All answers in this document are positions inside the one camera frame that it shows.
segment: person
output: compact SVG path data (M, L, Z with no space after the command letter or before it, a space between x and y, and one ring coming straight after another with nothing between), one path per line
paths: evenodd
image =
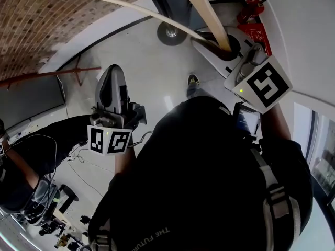
M2 142L5 156L0 164L0 207L23 208L40 179L53 172L77 144L87 142L90 116L77 116L53 123L26 135L11 146ZM5 135L0 120L0 138Z
M115 175L89 224L90 242L107 235L110 250L118 251L266 250L266 185L250 146L195 74L187 96L158 122L138 157L133 148L116 156ZM279 105L261 116L261 130L262 157L298 201L302 231L312 207L311 176Z

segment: red brick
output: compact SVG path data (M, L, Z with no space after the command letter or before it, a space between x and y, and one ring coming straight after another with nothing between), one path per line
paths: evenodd
M115 8L94 0L0 0L0 79L36 72L40 59L54 55L53 45Z

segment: white device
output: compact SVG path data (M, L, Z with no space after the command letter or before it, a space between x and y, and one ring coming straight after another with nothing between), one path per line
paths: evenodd
M245 99L260 113L266 113L292 90L292 84L274 55L266 59L241 82L237 66L225 81L225 88Z
M103 156L123 154L128 147L131 133L131 129L88 125L88 149Z

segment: wire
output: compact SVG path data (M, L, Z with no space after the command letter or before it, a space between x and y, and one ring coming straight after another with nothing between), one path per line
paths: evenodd
M64 87L63 87L63 83L62 81L59 79L58 75L56 75L58 78L58 81L61 83L62 85L62 90L63 90L63 95L64 95L64 105L65 105L65 110L66 110L66 116L69 118L69 114L68 114L68 107L66 105L66 96L65 96L65 92L64 92Z
M144 138L146 137L146 135L149 134L149 133L152 134L152 131L148 131L147 133L145 133L145 134L142 136L142 138L141 138L140 141L135 142L135 143L132 144L132 145L128 145L128 148L133 148L133 147L135 147L136 145L141 144L141 143L143 142Z
M125 2L125 1L122 1L122 0L101 0L101 1L106 1L106 2L109 2L109 3L113 3L113 4L117 4L117 5L120 5L120 6L125 6L125 7L130 7L132 9L135 9L141 13L144 13L144 14L147 14L147 15L150 15L154 18L157 18L157 19L160 19L168 24L171 24L172 26L188 33L190 36L194 37L194 38L197 38L197 39L200 39L200 40L203 40L203 41L207 41L205 38L203 38L202 36L198 35L196 32L192 31L191 29L185 27L184 25L181 25L179 24L178 22L170 19L170 18L167 18L161 14L158 14L154 11L151 11L151 10L148 10L144 7L141 7L141 6L137 6L135 4L131 4L131 3L128 3L128 2Z
M88 184L86 181L84 181L83 179L82 179L82 177L81 176L79 176L78 175L78 173L73 169L73 167L70 165L70 163L69 163L69 161L67 161L67 163L69 164L69 166L71 167L71 169L75 172L75 174L83 181L83 182L85 182L88 186L90 186L92 189L94 189L98 194L100 194L100 196L101 197L103 197L102 196L102 194L96 189L96 188L94 188L93 186L91 186L90 184Z
M107 169L107 168L103 168L103 167L98 166L98 165L96 165L96 164L92 164L90 161L85 160L82 156L79 156L79 154L80 154L80 152L81 152L82 150L88 150L88 149L86 149L86 148L84 148L84 149L80 149L79 152L77 153L77 155L69 156L69 158L74 158L74 160L75 160L76 158L78 158L79 162L82 163L82 164L84 164L85 162L87 162L87 163L89 163L89 164L91 164L91 165L93 165L93 166L96 166L96 167L101 168L102 170L105 170L105 171L109 171L109 172L111 172L111 173L114 173L113 171L111 171L111 170L109 170L109 169Z
M75 148L71 153L69 153L68 156L70 156L71 154L73 154L79 147L80 147L80 145L78 145L77 148Z

